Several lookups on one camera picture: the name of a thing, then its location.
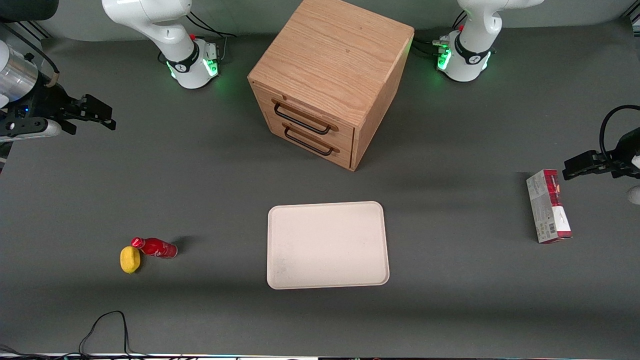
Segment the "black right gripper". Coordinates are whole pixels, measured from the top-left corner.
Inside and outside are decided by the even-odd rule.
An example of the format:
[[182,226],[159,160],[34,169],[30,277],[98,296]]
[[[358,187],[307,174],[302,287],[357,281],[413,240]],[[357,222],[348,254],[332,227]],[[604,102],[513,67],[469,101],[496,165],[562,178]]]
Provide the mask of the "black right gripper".
[[27,107],[27,123],[37,130],[57,123],[63,132],[75,135],[77,125],[71,123],[71,119],[98,123],[112,132],[117,127],[112,119],[112,107],[90,94],[73,98],[59,84],[50,88],[37,84],[29,92]]

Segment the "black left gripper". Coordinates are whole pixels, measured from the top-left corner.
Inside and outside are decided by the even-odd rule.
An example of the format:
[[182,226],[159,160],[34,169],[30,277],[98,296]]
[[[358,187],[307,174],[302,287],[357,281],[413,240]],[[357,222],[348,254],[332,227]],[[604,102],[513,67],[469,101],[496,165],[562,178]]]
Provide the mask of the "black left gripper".
[[[640,153],[640,128],[635,128],[622,137],[613,150],[606,150],[605,129],[599,130],[599,153],[596,150],[587,150],[564,162],[562,171],[563,179],[568,182],[574,178],[588,174],[611,173],[615,179],[629,177],[640,178],[639,153]],[[604,157],[604,167],[600,167],[601,154]]]

